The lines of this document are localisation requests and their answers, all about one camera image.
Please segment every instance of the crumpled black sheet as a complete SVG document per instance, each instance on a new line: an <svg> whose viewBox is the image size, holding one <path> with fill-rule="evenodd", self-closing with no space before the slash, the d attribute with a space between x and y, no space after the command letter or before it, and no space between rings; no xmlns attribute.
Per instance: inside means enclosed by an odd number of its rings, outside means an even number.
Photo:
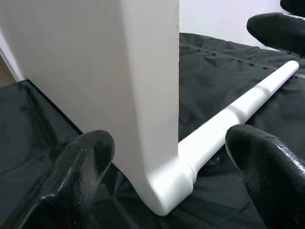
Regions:
<svg viewBox="0 0 305 229"><path fill-rule="evenodd" d="M300 63L297 77L279 89L248 124L302 152L304 59L180 34L179 140L288 60ZM0 225L31 183L79 133L29 82L0 90ZM264 223L223 147L199 171L193 193L166 217L153 214L112 165L100 184L87 228L264 228Z"/></svg>

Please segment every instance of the white bar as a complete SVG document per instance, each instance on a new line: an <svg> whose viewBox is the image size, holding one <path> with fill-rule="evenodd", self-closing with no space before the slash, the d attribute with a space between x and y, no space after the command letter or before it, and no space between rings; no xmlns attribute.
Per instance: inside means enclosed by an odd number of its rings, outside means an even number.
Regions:
<svg viewBox="0 0 305 229"><path fill-rule="evenodd" d="M299 68L289 61L178 144L179 158L197 175L199 169L224 145L227 130L244 124Z"/></svg>

